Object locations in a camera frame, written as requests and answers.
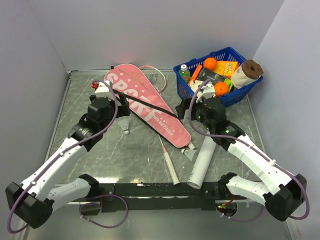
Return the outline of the white shuttlecock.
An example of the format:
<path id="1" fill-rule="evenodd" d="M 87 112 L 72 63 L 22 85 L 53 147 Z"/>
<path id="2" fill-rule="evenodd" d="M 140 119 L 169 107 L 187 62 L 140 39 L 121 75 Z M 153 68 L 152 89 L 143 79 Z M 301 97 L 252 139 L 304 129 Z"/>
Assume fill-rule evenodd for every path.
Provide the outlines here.
<path id="1" fill-rule="evenodd" d="M 194 162 L 198 157 L 199 151 L 196 149 L 183 148 L 181 149 L 181 153 L 185 155 L 191 162 Z"/>
<path id="2" fill-rule="evenodd" d="M 129 119 L 128 118 L 121 118 L 118 121 L 118 125 L 120 126 L 120 128 L 122 129 L 123 133 L 125 135 L 128 135 L 130 133 L 129 130 Z"/>

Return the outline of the white shuttlecock tube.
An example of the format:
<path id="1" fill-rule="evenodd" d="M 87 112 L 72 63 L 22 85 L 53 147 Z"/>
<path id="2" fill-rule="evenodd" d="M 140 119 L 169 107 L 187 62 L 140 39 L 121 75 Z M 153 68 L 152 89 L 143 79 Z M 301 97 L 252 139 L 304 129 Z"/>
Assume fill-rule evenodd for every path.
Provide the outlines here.
<path id="1" fill-rule="evenodd" d="M 190 177 L 187 181 L 187 184 L 190 187 L 196 190 L 201 189 L 205 176 L 207 174 L 210 162 L 212 160 L 216 145 L 217 144 L 213 141 L 211 137 L 206 136 L 204 138 L 202 146 L 195 159 Z"/>

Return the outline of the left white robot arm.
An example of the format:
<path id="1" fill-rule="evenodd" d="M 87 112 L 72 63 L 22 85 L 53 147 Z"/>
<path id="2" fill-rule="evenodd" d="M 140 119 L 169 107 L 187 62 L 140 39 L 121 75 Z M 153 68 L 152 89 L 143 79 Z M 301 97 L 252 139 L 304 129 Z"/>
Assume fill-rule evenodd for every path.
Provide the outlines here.
<path id="1" fill-rule="evenodd" d="M 12 182 L 5 189 L 10 214 L 17 215 L 33 229 L 42 226 L 63 205 L 81 198 L 93 201 L 101 193 L 99 182 L 88 174 L 80 175 L 69 185 L 54 188 L 67 168 L 103 138 L 116 118 L 130 115 L 129 102 L 119 91 L 111 98 L 91 95 L 90 101 L 87 112 L 54 155 L 24 182 Z"/>

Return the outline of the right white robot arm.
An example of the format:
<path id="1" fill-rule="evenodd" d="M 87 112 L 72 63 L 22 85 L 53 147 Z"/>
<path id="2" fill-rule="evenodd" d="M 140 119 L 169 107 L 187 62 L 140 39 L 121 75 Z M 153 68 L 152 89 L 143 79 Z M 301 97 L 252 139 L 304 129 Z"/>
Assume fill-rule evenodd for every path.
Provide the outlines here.
<path id="1" fill-rule="evenodd" d="M 259 182 L 254 182 L 232 172 L 223 175 L 218 187 L 223 199 L 235 195 L 253 200 L 281 222 L 292 218 L 294 211 L 308 202 L 306 178 L 301 174 L 292 175 L 260 150 L 239 126 L 227 119 L 220 99 L 208 98 L 195 103 L 186 98 L 175 110 L 180 120 L 189 111 L 190 121 L 202 123 L 208 130 L 207 137 L 241 160 L 259 178 Z"/>

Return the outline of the white cloth bag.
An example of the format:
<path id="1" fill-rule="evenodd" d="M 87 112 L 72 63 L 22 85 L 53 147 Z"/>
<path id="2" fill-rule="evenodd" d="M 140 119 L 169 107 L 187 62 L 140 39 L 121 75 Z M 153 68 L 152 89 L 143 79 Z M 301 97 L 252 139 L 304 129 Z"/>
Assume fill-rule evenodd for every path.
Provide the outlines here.
<path id="1" fill-rule="evenodd" d="M 199 88 L 199 86 L 202 84 L 202 81 L 200 80 L 195 80 L 195 81 L 192 81 L 190 80 L 188 85 L 190 87 L 190 89 L 195 93 L 197 91 L 197 89 Z"/>

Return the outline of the pink racket cover bag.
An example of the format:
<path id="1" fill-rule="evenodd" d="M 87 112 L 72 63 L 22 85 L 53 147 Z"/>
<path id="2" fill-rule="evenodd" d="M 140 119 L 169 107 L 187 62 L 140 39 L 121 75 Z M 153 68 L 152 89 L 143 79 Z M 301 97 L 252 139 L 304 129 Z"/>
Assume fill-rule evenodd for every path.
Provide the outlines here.
<path id="1" fill-rule="evenodd" d="M 123 93 L 129 109 L 176 148 L 191 142 L 191 135 L 147 76 L 133 64 L 120 64 L 106 73 L 116 93 Z"/>

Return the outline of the green drink bottle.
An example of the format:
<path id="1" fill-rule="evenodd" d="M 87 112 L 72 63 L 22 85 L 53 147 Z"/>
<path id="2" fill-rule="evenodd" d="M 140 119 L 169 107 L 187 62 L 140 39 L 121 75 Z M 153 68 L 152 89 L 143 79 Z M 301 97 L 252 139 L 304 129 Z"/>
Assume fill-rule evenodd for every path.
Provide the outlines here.
<path id="1" fill-rule="evenodd" d="M 182 77 L 182 79 L 188 84 L 191 79 L 191 74 L 186 64 L 182 64 L 180 66 L 178 73 Z"/>

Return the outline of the black packet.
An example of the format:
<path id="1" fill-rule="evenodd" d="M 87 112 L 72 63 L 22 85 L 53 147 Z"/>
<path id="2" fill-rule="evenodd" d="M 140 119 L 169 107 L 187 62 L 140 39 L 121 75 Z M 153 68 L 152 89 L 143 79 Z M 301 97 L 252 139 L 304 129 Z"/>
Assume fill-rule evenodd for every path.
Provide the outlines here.
<path id="1" fill-rule="evenodd" d="M 211 71 L 207 68 L 203 68 L 198 74 L 197 80 L 204 82 L 208 79 L 210 79 L 211 83 L 215 85 L 218 82 L 224 82 L 226 78 L 214 71 Z"/>

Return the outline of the orange slim box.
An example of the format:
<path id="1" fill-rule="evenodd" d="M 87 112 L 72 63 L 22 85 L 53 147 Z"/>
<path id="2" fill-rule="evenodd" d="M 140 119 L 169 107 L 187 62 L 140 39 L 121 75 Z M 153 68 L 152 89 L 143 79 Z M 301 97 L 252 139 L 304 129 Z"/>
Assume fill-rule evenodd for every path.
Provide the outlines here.
<path id="1" fill-rule="evenodd" d="M 191 84 L 195 82 L 195 80 L 197 79 L 198 75 L 200 74 L 202 68 L 203 68 L 203 66 L 200 64 L 196 67 L 196 69 L 194 70 L 194 72 L 188 82 L 189 86 L 191 86 Z"/>

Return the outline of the orange fruit front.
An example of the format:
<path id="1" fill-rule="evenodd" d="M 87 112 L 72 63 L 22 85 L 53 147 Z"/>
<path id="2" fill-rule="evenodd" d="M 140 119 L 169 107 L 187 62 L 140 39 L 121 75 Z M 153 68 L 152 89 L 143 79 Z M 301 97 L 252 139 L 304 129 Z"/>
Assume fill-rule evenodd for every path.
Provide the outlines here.
<path id="1" fill-rule="evenodd" d="M 218 82 L 214 85 L 214 90 L 215 96 L 220 98 L 229 93 L 229 86 L 225 82 Z"/>

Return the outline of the orange fruit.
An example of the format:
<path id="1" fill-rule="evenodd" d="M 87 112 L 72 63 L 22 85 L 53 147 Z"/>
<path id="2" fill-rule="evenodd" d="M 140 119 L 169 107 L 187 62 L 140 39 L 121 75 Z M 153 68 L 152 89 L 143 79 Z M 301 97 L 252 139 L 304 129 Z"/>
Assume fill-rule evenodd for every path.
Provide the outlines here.
<path id="1" fill-rule="evenodd" d="M 208 57 L 203 61 L 203 67 L 211 71 L 215 70 L 215 68 L 217 67 L 217 64 L 218 64 L 218 61 L 213 57 Z"/>
<path id="2" fill-rule="evenodd" d="M 225 82 L 218 82 L 214 85 L 214 90 L 215 96 L 220 98 L 229 93 L 229 86 Z"/>

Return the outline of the orange fruit back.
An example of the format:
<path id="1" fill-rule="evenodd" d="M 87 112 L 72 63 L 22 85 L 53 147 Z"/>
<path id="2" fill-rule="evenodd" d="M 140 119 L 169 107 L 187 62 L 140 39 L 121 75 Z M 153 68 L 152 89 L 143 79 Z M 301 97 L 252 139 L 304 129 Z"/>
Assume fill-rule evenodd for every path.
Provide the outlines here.
<path id="1" fill-rule="evenodd" d="M 203 67 L 211 71 L 215 70 L 215 68 L 217 67 L 217 64 L 218 64 L 218 61 L 213 57 L 208 57 L 203 61 Z"/>

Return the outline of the lime green packet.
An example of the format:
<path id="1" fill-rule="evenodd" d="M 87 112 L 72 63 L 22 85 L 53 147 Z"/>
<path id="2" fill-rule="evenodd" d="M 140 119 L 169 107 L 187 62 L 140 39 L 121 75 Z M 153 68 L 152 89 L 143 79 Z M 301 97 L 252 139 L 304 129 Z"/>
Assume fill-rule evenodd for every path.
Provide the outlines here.
<path id="1" fill-rule="evenodd" d="M 224 83 L 227 84 L 229 93 L 235 90 L 235 87 L 229 78 L 225 78 Z"/>

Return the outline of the yellow orange snack box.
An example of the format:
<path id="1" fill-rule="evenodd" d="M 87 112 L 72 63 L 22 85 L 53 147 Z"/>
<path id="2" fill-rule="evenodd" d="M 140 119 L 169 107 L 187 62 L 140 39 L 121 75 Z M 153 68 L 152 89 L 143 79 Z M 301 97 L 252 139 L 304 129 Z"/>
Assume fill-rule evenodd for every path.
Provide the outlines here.
<path id="1" fill-rule="evenodd" d="M 239 63 L 237 61 L 217 61 L 217 65 L 213 71 L 220 76 L 230 79 L 238 67 Z"/>

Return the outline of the brown paper roll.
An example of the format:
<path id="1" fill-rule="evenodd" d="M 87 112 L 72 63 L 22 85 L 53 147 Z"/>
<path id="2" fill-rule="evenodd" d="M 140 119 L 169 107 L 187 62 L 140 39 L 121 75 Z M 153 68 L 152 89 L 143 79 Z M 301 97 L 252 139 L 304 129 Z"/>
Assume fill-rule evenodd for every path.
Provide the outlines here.
<path id="1" fill-rule="evenodd" d="M 233 73 L 230 80 L 236 89 L 247 86 L 258 80 L 264 71 L 253 59 L 245 60 Z"/>

